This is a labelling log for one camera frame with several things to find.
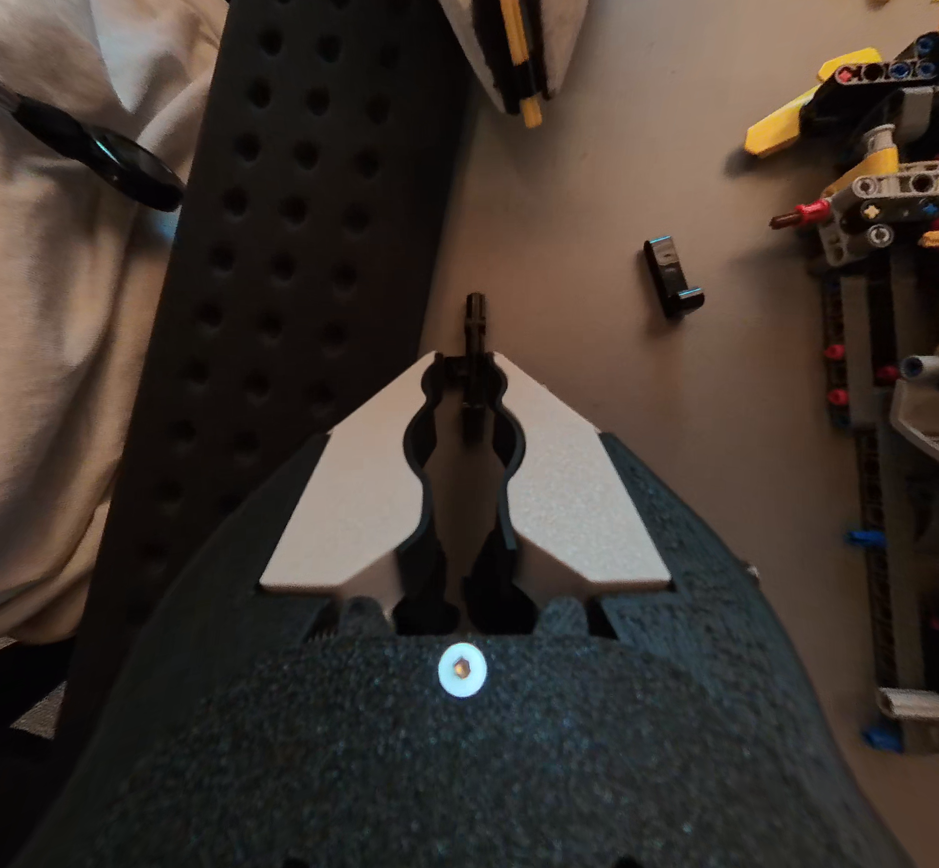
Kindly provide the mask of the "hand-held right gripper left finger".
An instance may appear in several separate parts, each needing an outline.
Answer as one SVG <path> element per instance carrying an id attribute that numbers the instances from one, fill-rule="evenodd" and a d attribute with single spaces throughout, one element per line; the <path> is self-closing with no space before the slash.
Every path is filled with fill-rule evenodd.
<path id="1" fill-rule="evenodd" d="M 260 577 L 268 593 L 368 597 L 387 616 L 439 600 L 445 558 L 426 465 L 437 444 L 444 357 L 428 353 L 346 416 Z"/>

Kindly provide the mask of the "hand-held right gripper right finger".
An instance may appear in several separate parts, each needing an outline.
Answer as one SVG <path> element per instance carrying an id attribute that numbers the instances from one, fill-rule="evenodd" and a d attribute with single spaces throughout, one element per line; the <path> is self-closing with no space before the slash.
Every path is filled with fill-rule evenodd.
<path id="1" fill-rule="evenodd" d="M 601 432 L 506 356 L 488 355 L 485 369 L 503 471 L 475 559 L 476 615 L 668 590 L 671 572 Z"/>

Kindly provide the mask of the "yellow lego axle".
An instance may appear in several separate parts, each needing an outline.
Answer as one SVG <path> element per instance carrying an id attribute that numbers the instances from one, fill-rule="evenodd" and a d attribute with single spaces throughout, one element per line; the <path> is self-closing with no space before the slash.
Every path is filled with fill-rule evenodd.
<path id="1" fill-rule="evenodd" d="M 539 89 L 528 42 L 522 0 L 499 0 L 499 8 L 512 61 L 519 111 L 527 129 L 543 123 Z"/>

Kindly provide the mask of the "black lego beam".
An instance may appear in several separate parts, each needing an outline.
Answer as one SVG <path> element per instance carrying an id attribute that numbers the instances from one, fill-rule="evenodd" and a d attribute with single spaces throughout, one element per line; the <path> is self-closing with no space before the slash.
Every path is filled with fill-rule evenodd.
<path id="1" fill-rule="evenodd" d="M 483 439 L 489 409 L 487 299 L 481 292 L 466 297 L 463 333 L 463 355 L 445 357 L 443 372 L 445 385 L 461 390 L 461 435 L 472 446 Z"/>

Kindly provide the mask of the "black angled lego piece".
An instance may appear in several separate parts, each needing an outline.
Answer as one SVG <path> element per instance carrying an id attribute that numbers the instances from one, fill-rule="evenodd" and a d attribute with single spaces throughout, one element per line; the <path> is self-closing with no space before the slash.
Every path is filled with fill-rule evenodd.
<path id="1" fill-rule="evenodd" d="M 672 237 L 663 236 L 647 240 L 642 251 L 666 319 L 677 321 L 703 307 L 703 288 L 692 286 L 687 281 Z"/>

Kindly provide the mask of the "lego car chassis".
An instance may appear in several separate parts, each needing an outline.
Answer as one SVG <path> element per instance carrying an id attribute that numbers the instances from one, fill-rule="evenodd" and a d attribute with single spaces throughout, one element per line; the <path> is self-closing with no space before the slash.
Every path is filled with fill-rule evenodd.
<path id="1" fill-rule="evenodd" d="M 820 278 L 830 423 L 854 443 L 876 719 L 865 743 L 937 757 L 938 35 L 863 48 L 745 133 L 766 158 L 833 153 L 815 199 L 772 217 Z"/>

